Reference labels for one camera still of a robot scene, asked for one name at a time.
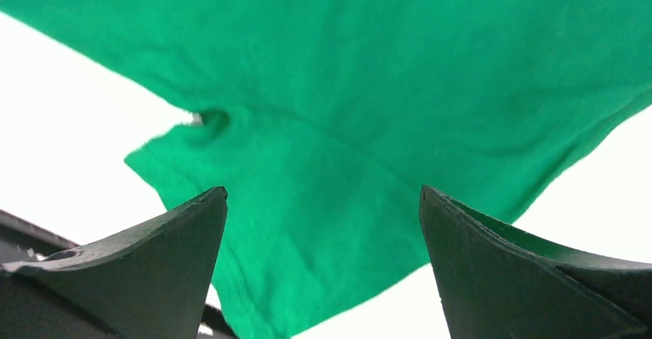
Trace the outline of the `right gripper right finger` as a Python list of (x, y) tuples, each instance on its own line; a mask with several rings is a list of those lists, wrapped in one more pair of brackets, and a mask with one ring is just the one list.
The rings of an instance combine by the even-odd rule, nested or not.
[(651, 266), (569, 248), (429, 186), (419, 218), (453, 338), (649, 338)]

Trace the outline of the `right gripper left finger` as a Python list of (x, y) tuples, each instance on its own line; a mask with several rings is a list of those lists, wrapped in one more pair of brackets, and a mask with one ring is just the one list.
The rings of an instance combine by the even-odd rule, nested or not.
[(210, 188), (90, 244), (1, 263), (1, 336), (197, 338), (227, 197)]

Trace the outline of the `green t shirt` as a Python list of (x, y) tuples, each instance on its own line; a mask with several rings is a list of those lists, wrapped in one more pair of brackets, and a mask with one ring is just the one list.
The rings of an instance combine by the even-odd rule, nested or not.
[(125, 161), (173, 208), (214, 186), (212, 283), (288, 338), (429, 262), (430, 185), (516, 221), (651, 103), (651, 0), (1, 0), (198, 114)]

